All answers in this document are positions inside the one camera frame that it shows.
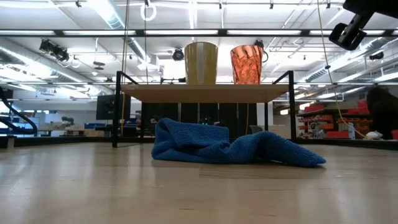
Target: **air duct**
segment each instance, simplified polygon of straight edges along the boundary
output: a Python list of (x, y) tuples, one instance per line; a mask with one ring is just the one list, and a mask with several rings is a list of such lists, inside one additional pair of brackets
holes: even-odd
[[(90, 6), (104, 19), (104, 21), (112, 29), (124, 29), (124, 22), (121, 20), (120, 16), (115, 10), (115, 6), (112, 0), (89, 0)], [(138, 42), (129, 37), (127, 40), (128, 46), (135, 53), (138, 60), (141, 63), (151, 62), (150, 56), (148, 56), (144, 49), (138, 44)]]
[[(329, 59), (330, 72), (349, 65), (350, 63), (354, 62), (354, 59), (372, 55), (377, 50), (384, 48), (393, 42), (396, 43), (396, 40), (397, 39), (392, 37), (379, 37), (368, 42), (363, 42), (363, 44), (354, 51), (344, 51)], [(314, 79), (326, 74), (328, 74), (328, 70), (326, 69), (326, 63), (323, 63), (322, 65), (310, 70), (299, 82), (312, 82)]]
[[(27, 50), (20, 45), (15, 44), (14, 42), (7, 40), (5, 38), (0, 38), (0, 47), (2, 49), (6, 49), (6, 52), (14, 52), (15, 55), (21, 55), (25, 58), (28, 58), (32, 61), (38, 62), (40, 64), (39, 68), (45, 68), (46, 70), (52, 70), (56, 72), (60, 77), (65, 77), (70, 81), (73, 82), (92, 82), (91, 79), (86, 78), (83, 75), (80, 75), (79, 73), (76, 73), (68, 68), (63, 68), (57, 63), (54, 63), (53, 61), (41, 57), (37, 53), (34, 53), (30, 50)], [(113, 90), (106, 88), (105, 86), (93, 86), (93, 88), (97, 88), (98, 90), (106, 93), (106, 94), (113, 94)]]

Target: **security camera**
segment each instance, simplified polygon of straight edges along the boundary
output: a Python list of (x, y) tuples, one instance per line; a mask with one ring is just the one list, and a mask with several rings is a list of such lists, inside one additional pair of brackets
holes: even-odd
[(175, 61), (181, 61), (184, 59), (184, 53), (182, 52), (181, 48), (176, 48), (173, 56), (172, 56), (173, 60)]

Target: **yellow cup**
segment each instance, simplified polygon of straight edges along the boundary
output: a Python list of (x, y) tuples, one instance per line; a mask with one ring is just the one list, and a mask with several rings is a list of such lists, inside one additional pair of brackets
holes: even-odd
[(218, 47), (208, 42), (195, 42), (184, 48), (185, 77), (190, 85), (215, 85)]

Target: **red storage bin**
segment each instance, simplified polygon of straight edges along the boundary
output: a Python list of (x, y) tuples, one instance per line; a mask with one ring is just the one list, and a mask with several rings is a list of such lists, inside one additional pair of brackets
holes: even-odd
[(391, 134), (393, 139), (398, 140), (398, 130), (391, 131)]
[(369, 110), (367, 108), (358, 108), (359, 114), (369, 114)]
[(366, 100), (359, 101), (358, 108), (368, 108), (368, 104), (366, 103)]
[(347, 131), (328, 131), (326, 133), (326, 138), (332, 139), (348, 139), (349, 135)]
[(312, 106), (308, 106), (304, 109), (304, 113), (309, 113), (312, 111), (320, 111), (323, 110), (323, 106), (322, 105), (312, 105)]
[(346, 114), (358, 114), (358, 109), (348, 109)]

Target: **person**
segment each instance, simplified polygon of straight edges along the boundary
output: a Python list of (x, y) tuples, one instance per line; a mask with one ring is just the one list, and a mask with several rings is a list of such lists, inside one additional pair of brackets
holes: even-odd
[(383, 139), (392, 139), (391, 131), (398, 130), (398, 98), (374, 87), (369, 90), (366, 103), (373, 120), (370, 128), (381, 133)]

